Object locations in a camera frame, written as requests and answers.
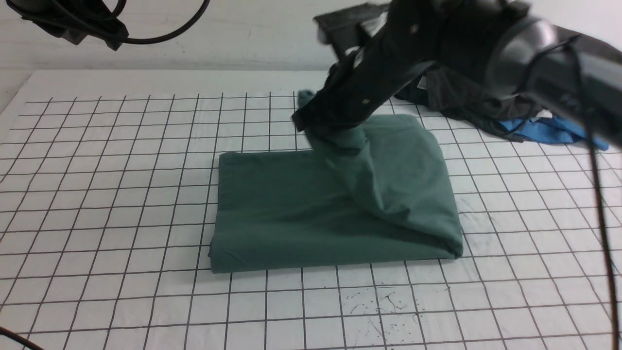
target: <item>folded green cloth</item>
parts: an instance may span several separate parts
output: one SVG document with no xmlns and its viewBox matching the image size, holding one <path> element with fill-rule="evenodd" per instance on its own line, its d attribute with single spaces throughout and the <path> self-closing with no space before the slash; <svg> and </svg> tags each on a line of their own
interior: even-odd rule
<svg viewBox="0 0 622 350">
<path fill-rule="evenodd" d="M 214 273 L 462 255 L 445 161 L 415 118 L 307 138 L 313 151 L 220 156 Z"/>
</svg>

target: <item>white mat with grid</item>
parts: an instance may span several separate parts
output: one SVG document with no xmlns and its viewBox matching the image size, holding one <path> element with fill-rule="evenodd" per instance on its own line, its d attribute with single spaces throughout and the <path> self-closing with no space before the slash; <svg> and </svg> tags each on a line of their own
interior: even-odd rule
<svg viewBox="0 0 622 350">
<path fill-rule="evenodd" d="M 26 103 L 0 145 L 0 325 L 48 350 L 610 346 L 586 149 L 397 100 L 378 113 L 441 144 L 463 258 L 212 274 L 218 155 L 307 149 L 294 107 L 294 92 Z M 620 153 L 599 160 L 622 263 Z"/>
</svg>

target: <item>black cable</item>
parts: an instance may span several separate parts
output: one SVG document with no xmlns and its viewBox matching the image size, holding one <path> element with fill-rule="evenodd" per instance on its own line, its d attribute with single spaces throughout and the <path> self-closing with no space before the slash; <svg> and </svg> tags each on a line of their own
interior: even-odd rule
<svg viewBox="0 0 622 350">
<path fill-rule="evenodd" d="M 590 162 L 592 166 L 592 178 L 594 180 L 594 191 L 596 195 L 596 211 L 598 213 L 598 226 L 600 229 L 601 242 L 603 244 L 603 251 L 605 255 L 605 265 L 607 269 L 607 279 L 609 287 L 609 298 L 611 301 L 611 328 L 613 335 L 613 350 L 620 350 L 620 321 L 618 319 L 618 300 L 616 295 L 616 280 L 613 273 L 613 262 L 611 259 L 611 248 L 609 246 L 609 239 L 607 235 L 607 225 L 605 222 L 605 206 L 603 205 L 603 194 L 600 184 L 600 175 L 598 173 L 598 161 L 596 158 L 596 145 L 594 144 L 594 127 L 591 123 L 593 120 L 592 115 L 596 113 L 593 108 L 589 106 L 590 97 L 585 91 L 583 83 L 583 73 L 581 68 L 581 59 L 579 58 L 578 50 L 575 47 L 575 42 L 579 36 L 571 38 L 564 49 L 569 51 L 575 61 L 575 73 L 577 74 L 577 92 L 582 110 L 579 110 L 583 116 L 583 125 L 585 126 L 586 142 L 590 152 Z"/>
<path fill-rule="evenodd" d="M 97 27 L 94 27 L 91 24 L 87 23 L 82 18 L 76 16 L 74 13 L 72 13 L 67 8 L 65 8 L 63 5 L 61 5 L 58 2 L 58 0 L 50 0 L 50 2 L 63 15 L 69 17 L 71 20 L 75 21 L 78 25 L 82 26 L 83 30 L 88 31 L 90 35 L 100 37 L 100 38 L 102 38 L 104 40 L 112 40 L 112 41 L 123 42 L 125 44 L 134 44 L 134 45 L 158 44 L 160 42 L 165 42 L 165 41 L 171 40 L 173 38 L 176 38 L 176 37 L 182 35 L 190 27 L 192 27 L 194 25 L 194 23 L 196 23 L 199 20 L 199 18 L 201 18 L 201 16 L 203 15 L 203 13 L 205 13 L 205 10 L 207 9 L 207 6 L 210 4 L 210 0 L 203 0 L 203 3 L 201 4 L 201 7 L 199 7 L 197 12 L 194 14 L 194 16 L 192 16 L 192 18 L 190 18 L 190 20 L 188 22 L 186 22 L 184 25 L 182 25 L 178 29 L 176 29 L 176 30 L 174 30 L 174 31 L 172 31 L 172 32 L 170 32 L 168 34 L 165 34 L 165 35 L 162 35 L 162 36 L 159 36 L 159 37 L 153 37 L 153 38 L 137 39 L 137 38 L 128 38 L 128 37 L 121 37 L 121 36 L 117 36 L 117 35 L 112 35 L 112 34 L 110 34 L 108 32 L 102 31 L 101 29 L 99 29 Z M 122 3 L 122 0 L 120 0 L 119 3 L 117 4 L 117 8 L 114 9 L 113 14 L 117 13 L 121 3 Z M 124 7 L 125 7 L 125 5 L 123 4 L 123 6 L 120 8 L 120 11 L 118 11 L 118 12 L 121 13 L 121 11 L 123 10 Z"/>
<path fill-rule="evenodd" d="M 114 7 L 113 13 L 110 15 L 110 17 L 112 18 L 119 17 L 121 12 L 123 12 L 123 10 L 125 9 L 126 3 L 127 3 L 127 0 L 119 0 L 117 2 L 117 6 Z"/>
<path fill-rule="evenodd" d="M 30 350 L 44 350 L 42 347 L 36 345 L 35 343 L 33 343 L 32 341 L 29 341 L 28 339 L 22 337 L 22 336 L 18 336 L 17 334 L 11 332 L 10 330 L 0 327 L 0 335 L 1 336 L 5 336 L 9 339 L 15 340 L 16 342 L 18 342 L 19 344 L 22 344 L 23 346 L 29 348 Z"/>
</svg>

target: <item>white wall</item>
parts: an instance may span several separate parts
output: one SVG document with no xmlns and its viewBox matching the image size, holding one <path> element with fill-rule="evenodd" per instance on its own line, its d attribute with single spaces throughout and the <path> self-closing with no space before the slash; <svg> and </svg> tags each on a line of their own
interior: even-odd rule
<svg viewBox="0 0 622 350">
<path fill-rule="evenodd" d="M 317 44 L 313 16 L 363 1 L 212 0 L 183 36 L 117 52 L 90 37 L 79 46 L 53 38 L 1 1 L 0 69 L 326 69 L 334 58 Z M 536 14 L 622 49 L 622 0 L 532 1 Z M 187 21 L 200 2 L 128 0 L 121 19 L 134 37 L 161 35 Z"/>
</svg>

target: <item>blue fabric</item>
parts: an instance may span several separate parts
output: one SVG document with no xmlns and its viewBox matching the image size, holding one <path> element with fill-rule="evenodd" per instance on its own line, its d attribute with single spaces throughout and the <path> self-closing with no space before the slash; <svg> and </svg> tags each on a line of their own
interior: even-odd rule
<svg viewBox="0 0 622 350">
<path fill-rule="evenodd" d="M 522 120 L 506 120 L 499 123 L 506 130 L 514 130 Z M 540 118 L 536 121 L 527 120 L 525 125 L 515 132 L 532 141 L 547 144 L 567 144 L 585 140 L 585 131 L 574 122 L 554 115 L 553 118 Z M 596 147 L 606 151 L 609 144 L 599 138 L 594 139 Z"/>
</svg>

